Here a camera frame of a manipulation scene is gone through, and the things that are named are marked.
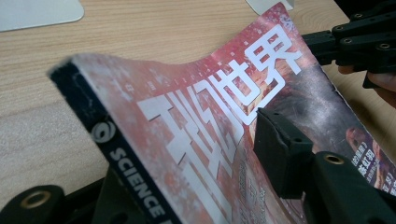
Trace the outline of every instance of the colorful cover illustration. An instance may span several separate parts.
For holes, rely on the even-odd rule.
[[[75,55],[49,74],[153,223],[304,223],[253,152],[256,110],[275,110],[396,195],[395,167],[277,4],[202,60]]]

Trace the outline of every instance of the magazine spine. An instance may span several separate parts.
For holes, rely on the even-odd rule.
[[[52,71],[49,78],[90,133],[148,221],[181,223],[78,68],[68,62]]]

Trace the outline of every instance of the metal screw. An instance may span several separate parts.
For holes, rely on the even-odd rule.
[[[381,49],[388,49],[388,48],[390,48],[390,44],[380,44],[379,47]]]
[[[41,204],[45,203],[50,199],[50,192],[46,190],[38,190],[35,191],[26,198],[24,198],[21,202],[21,207],[25,209],[32,209],[40,206]]]
[[[344,164],[344,160],[343,159],[341,159],[341,158],[339,158],[337,156],[334,156],[334,155],[327,154],[327,155],[324,156],[324,159],[327,162],[335,164],[335,165]]]

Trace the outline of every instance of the black clamp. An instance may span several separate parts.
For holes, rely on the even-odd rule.
[[[259,108],[254,152],[277,196],[303,199],[307,223],[396,222],[396,197],[370,186],[348,158],[314,155],[312,146],[285,117]]]
[[[396,1],[353,14],[350,22],[331,31],[303,35],[321,65],[354,65],[354,71],[396,72]],[[368,78],[363,88],[375,88]]]
[[[108,169],[106,177],[71,194],[53,185],[36,186],[9,201],[1,224],[147,224],[134,200]]]

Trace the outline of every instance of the circular hole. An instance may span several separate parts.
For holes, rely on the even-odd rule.
[[[32,209],[40,206],[50,199],[50,192],[46,190],[38,190],[29,194],[21,202],[21,207],[25,209]]]
[[[388,48],[390,48],[390,45],[389,44],[380,44],[379,47],[381,49],[388,49]]]
[[[328,155],[324,156],[324,159],[332,164],[336,164],[336,165],[344,164],[343,159],[341,159],[337,156],[334,156],[334,155],[328,154]]]
[[[123,224],[128,221],[128,215],[125,213],[118,213],[110,220],[110,224]]]

